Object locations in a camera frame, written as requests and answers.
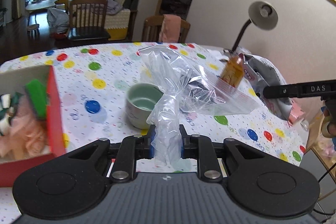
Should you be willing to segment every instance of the tablecloth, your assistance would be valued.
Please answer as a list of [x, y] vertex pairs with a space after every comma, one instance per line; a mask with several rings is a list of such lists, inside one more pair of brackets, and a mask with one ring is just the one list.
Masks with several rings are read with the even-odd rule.
[[[125, 93], [150, 73], [142, 63], [138, 50], [155, 45], [153, 42], [115, 43], [73, 47], [40, 52], [8, 61], [0, 72], [23, 67], [53, 65], [61, 98], [63, 136], [67, 151], [72, 151], [98, 138], [121, 142], [126, 136], [147, 133], [134, 128], [125, 115]], [[223, 64], [196, 44], [167, 44], [219, 75]], [[255, 100], [245, 79], [239, 89]], [[100, 105], [97, 113], [91, 106]], [[180, 123], [189, 135], [206, 135], [215, 142], [235, 138], [261, 151], [294, 165], [299, 165], [305, 151], [306, 138], [289, 126], [287, 121], [272, 115], [262, 105], [249, 115], [205, 116], [180, 113]], [[157, 167], [154, 160], [138, 160], [141, 172], [193, 172], [195, 160], [180, 160], [172, 166]], [[0, 189], [0, 223], [10, 223], [20, 215], [10, 188]]]

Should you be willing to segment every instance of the wooden floor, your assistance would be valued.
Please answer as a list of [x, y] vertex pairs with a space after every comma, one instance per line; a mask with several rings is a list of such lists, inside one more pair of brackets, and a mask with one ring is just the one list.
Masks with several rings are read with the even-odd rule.
[[[57, 48], [110, 43], [107, 39], [82, 40], [76, 42], [67, 39], [55, 40], [53, 37], [49, 37], [47, 13], [37, 14], [36, 22], [40, 24], [39, 37], [28, 36], [26, 17], [21, 17], [6, 24], [5, 27], [0, 27], [0, 65], [8, 60], [36, 52], [44, 52]], [[30, 24], [35, 24], [34, 15], [30, 18]]]

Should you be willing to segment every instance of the chair backrest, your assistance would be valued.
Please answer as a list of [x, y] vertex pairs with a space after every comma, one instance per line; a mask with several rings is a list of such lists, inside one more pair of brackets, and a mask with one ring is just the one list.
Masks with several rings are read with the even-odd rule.
[[104, 28], [107, 0], [71, 0], [70, 28], [97, 26]]
[[[145, 19], [142, 31], [142, 41], [158, 42], [163, 19], [164, 16], [151, 16]], [[179, 43], [185, 43], [189, 29], [190, 23], [181, 19], [181, 35], [178, 41]]]

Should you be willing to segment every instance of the wooden chair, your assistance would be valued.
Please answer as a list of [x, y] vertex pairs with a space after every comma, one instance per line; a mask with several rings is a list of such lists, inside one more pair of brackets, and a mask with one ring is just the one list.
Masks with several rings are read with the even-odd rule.
[[69, 7], [68, 39], [110, 38], [104, 29], [107, 0], [72, 0]]
[[[145, 19], [145, 23], [142, 31], [142, 40], [143, 42], [158, 42], [159, 35], [161, 31], [161, 26], [164, 16], [151, 16]], [[179, 43], [185, 43], [188, 32], [190, 29], [190, 23], [181, 20], [181, 35]]]

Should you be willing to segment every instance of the brown bottle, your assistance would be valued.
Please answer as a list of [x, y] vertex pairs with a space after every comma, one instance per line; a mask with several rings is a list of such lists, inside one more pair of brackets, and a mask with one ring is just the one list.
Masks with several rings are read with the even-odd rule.
[[239, 55], [232, 56], [227, 62], [220, 78], [224, 82], [236, 88], [243, 77], [243, 59]]

